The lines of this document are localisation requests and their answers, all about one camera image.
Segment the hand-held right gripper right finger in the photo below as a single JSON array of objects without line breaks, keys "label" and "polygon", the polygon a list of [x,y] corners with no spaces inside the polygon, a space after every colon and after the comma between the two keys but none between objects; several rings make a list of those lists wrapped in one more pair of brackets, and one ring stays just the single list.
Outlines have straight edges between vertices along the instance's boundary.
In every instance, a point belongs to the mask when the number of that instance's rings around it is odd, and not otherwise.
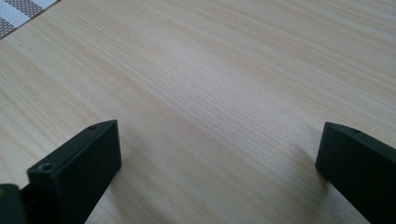
[{"label": "hand-held right gripper right finger", "polygon": [[371,224],[396,224],[395,148],[327,122],[316,168]]}]

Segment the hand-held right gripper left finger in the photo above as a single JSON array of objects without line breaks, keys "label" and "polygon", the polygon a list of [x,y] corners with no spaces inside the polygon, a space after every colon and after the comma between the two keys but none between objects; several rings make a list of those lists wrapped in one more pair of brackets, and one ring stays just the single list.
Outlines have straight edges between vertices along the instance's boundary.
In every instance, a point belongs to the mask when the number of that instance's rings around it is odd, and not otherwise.
[{"label": "hand-held right gripper left finger", "polygon": [[31,224],[84,224],[121,168],[118,122],[94,124],[27,170]]}]

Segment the grey white striped placemat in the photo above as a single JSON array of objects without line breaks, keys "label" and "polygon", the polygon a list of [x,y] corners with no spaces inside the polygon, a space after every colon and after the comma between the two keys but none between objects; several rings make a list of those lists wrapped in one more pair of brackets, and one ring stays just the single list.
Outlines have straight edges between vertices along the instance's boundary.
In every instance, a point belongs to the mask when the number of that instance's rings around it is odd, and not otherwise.
[{"label": "grey white striped placemat", "polygon": [[60,0],[0,0],[0,40]]}]

